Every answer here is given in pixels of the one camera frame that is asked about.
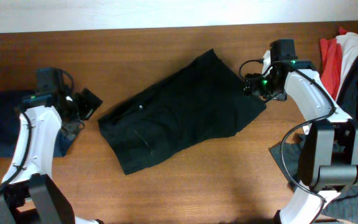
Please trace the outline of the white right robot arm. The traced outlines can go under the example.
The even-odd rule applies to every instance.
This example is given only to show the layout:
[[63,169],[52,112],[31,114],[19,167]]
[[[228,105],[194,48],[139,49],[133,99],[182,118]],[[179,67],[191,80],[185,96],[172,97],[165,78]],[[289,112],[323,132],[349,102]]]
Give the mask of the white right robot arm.
[[298,179],[290,178],[295,192],[273,222],[313,223],[333,200],[358,184],[358,121],[337,105],[315,70],[276,64],[244,80],[248,95],[266,100],[284,93],[292,97],[305,119],[282,140],[297,129],[309,128],[298,160]]

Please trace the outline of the black shorts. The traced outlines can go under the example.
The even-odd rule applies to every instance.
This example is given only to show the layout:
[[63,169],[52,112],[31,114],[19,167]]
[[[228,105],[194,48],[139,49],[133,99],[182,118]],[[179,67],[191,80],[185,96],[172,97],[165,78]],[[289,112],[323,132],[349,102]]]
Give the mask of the black shorts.
[[243,87],[209,50],[100,118],[99,130],[129,175],[242,131],[266,109],[259,97],[245,96]]

